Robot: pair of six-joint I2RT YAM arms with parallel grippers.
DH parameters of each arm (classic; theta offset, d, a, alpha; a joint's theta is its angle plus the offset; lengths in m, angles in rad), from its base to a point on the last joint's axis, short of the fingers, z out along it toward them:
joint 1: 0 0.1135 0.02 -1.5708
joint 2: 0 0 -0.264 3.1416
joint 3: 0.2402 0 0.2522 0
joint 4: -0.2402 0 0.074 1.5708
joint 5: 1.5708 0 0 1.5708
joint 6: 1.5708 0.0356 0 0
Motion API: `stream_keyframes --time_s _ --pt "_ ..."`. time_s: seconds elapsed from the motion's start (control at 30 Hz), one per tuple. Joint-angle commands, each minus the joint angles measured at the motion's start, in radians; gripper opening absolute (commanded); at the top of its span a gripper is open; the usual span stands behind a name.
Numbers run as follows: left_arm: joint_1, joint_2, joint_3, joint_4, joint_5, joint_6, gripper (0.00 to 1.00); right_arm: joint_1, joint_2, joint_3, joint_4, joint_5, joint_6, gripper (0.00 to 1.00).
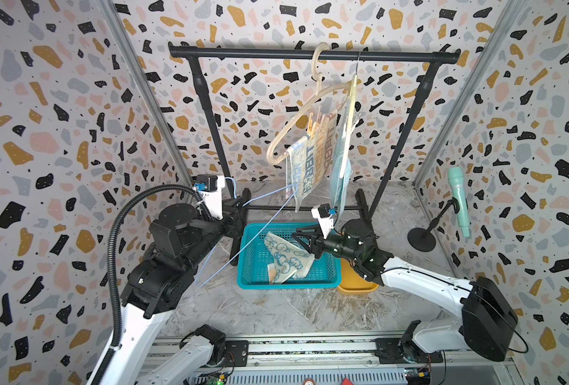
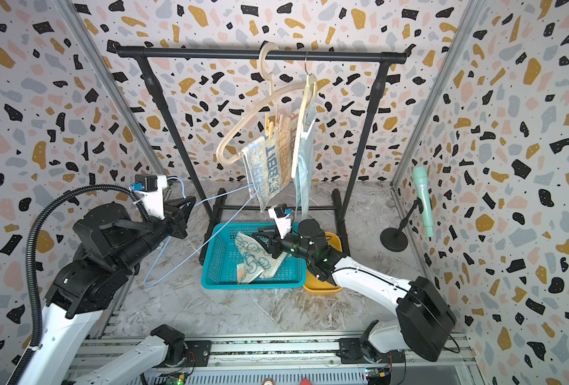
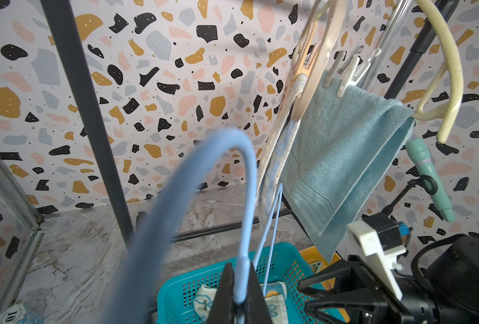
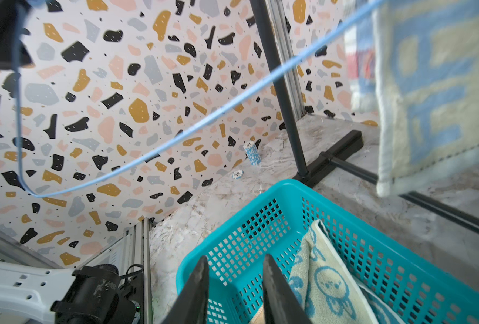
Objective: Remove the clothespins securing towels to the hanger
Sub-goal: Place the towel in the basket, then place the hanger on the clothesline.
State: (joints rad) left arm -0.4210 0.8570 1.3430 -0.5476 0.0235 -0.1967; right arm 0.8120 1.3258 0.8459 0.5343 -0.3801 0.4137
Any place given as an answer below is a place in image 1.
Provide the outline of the cream towel blue cartoon print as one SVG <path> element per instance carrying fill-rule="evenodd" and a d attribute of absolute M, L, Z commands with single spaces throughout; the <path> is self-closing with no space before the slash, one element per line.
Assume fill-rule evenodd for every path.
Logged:
<path fill-rule="evenodd" d="M 267 265 L 268 282 L 282 284 L 292 278 L 305 278 L 315 261 L 315 256 L 284 238 L 268 232 L 264 245 L 273 257 Z"/>

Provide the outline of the cream RABBIT lettered towel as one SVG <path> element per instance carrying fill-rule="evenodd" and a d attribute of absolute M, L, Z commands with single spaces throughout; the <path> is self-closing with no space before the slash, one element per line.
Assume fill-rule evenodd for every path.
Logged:
<path fill-rule="evenodd" d="M 336 139 L 337 112 L 318 114 L 317 121 L 322 115 L 327 115 L 324 131 L 309 139 L 306 135 L 287 149 L 289 157 L 285 160 L 287 196 L 293 197 L 295 211 L 301 210 L 305 198 L 320 184 L 332 165 L 334 144 Z"/>

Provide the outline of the yellow clothespin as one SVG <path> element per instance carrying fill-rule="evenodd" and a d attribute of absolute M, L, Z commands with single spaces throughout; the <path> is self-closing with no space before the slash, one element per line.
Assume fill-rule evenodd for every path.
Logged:
<path fill-rule="evenodd" d="M 316 127 L 317 127 L 317 120 L 313 118 L 313 114 L 309 114 L 309 120 L 306 130 L 306 135 L 308 136 L 309 139 L 313 139 L 316 132 Z"/>

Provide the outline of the beige pink clothespin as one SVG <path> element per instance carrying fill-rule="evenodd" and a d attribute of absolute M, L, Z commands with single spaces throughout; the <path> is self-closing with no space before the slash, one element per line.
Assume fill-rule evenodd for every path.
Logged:
<path fill-rule="evenodd" d="M 328 120 L 327 115 L 322 115 L 321 119 L 318 120 L 317 127 L 316 127 L 316 134 L 317 135 L 320 135 L 324 131 L 324 126 L 325 126 L 325 123 L 327 120 Z"/>

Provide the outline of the beige plastic hanger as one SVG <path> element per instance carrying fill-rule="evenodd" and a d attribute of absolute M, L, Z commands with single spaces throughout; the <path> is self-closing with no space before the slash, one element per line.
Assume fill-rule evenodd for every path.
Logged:
<path fill-rule="evenodd" d="M 308 123 L 305 125 L 305 127 L 310 127 L 310 136 L 313 136 L 314 129 L 311 128 L 313 125 L 313 114 L 310 113 L 310 110 L 314 108 L 317 102 L 323 100 L 323 98 L 326 96 L 335 95 L 338 91 L 346 91 L 347 96 L 353 96 L 353 94 L 357 91 L 358 77 L 356 75 L 352 80 L 346 83 L 338 83 L 329 87 L 325 87 L 323 85 L 323 74 L 318 70 L 318 62 L 320 55 L 324 51 L 329 50 L 329 44 L 325 42 L 319 43 L 318 46 L 314 49 L 311 59 L 311 79 L 315 82 L 313 96 L 302 105 L 297 115 L 295 115 L 294 118 L 287 122 L 284 128 L 279 131 L 275 139 L 268 146 L 268 150 L 266 152 L 266 160 L 270 165 L 279 165 L 289 157 L 289 154 L 287 154 L 287 152 L 276 156 L 276 147 L 281 143 L 289 131 L 297 125 L 298 120 L 300 120 L 302 117 L 306 116 L 308 118 Z"/>

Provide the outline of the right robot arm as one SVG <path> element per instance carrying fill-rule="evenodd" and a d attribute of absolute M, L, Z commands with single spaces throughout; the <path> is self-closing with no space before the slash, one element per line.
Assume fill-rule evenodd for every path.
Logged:
<path fill-rule="evenodd" d="M 327 233 L 319 225 L 301 227 L 292 237 L 315 257 L 330 253 L 348 261 L 367 282 L 406 291 L 452 315 L 450 319 L 411 322 L 400 342 L 408 359 L 468 350 L 501 362 L 512 351 L 518 317 L 492 280 L 453 278 L 412 265 L 380 249 L 372 226 L 363 220 L 347 221 L 341 231 Z"/>

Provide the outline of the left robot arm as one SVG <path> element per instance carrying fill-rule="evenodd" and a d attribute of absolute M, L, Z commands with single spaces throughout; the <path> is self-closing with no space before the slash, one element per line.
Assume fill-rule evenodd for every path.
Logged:
<path fill-rule="evenodd" d="M 151 223 L 153 242 L 141 263 L 128 274 L 125 287 L 119 289 L 116 254 L 125 217 L 144 199 L 168 190 L 185 192 L 197 202 L 169 205 Z M 145 376 L 140 375 L 156 336 L 195 281 L 200 263 L 223 238 L 241 238 L 247 219 L 245 204 L 250 198 L 250 190 L 244 189 L 240 197 L 226 200 L 223 217 L 217 219 L 199 192 L 188 186 L 165 184 L 137 194 L 120 210 L 107 244 L 113 331 L 90 375 L 90 384 L 181 384 L 201 367 L 220 372 L 233 362 L 233 356 L 225 351 L 225 333 L 202 325 L 182 339 L 174 356 Z"/>

